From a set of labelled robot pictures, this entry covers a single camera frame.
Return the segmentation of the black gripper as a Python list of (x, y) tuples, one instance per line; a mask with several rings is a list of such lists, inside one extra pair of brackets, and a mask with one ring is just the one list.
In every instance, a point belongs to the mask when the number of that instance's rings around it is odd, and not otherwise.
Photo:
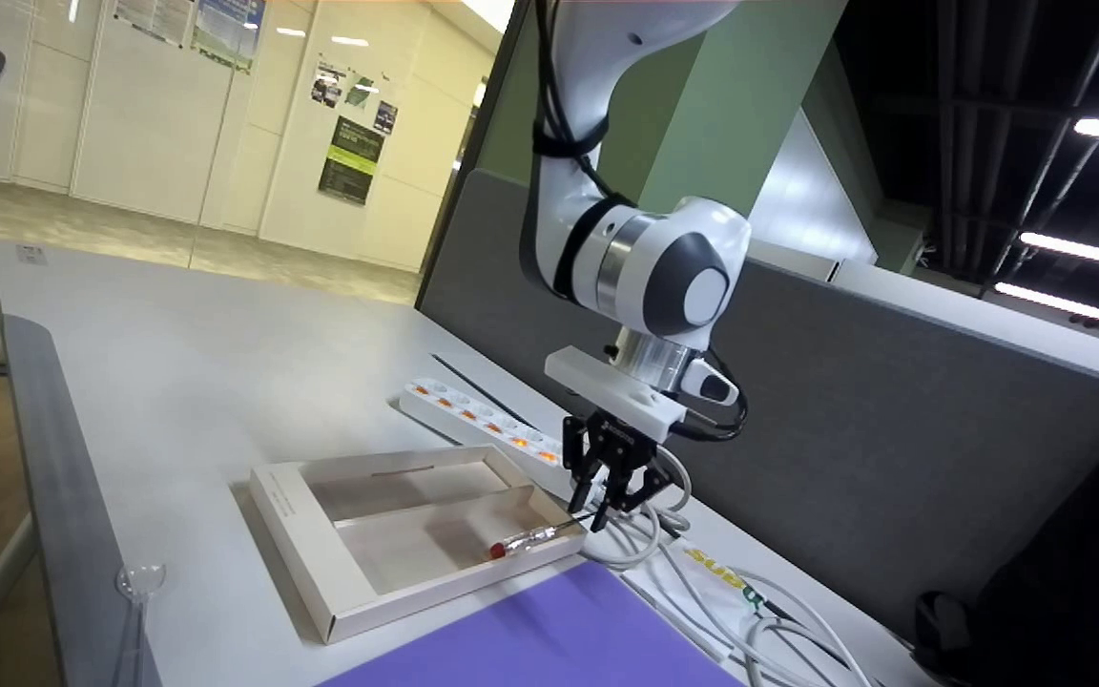
[(592, 536), (607, 530), (615, 512), (630, 512), (671, 487), (655, 462), (662, 448), (607, 413), (562, 419), (562, 459), (571, 479), (568, 517), (587, 508), (596, 479), (604, 479)]

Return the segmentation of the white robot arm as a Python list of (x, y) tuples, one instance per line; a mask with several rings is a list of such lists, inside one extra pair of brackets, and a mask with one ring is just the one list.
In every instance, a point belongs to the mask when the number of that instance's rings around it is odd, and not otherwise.
[(592, 530), (668, 487), (655, 459), (671, 434), (728, 438), (748, 413), (742, 381), (709, 353), (748, 264), (748, 219), (707, 194), (646, 212), (607, 177), (621, 79), (714, 30), (737, 3), (536, 0), (523, 270), (618, 328), (598, 354), (578, 343), (546, 354), (546, 375), (592, 406), (562, 424), (568, 512)]

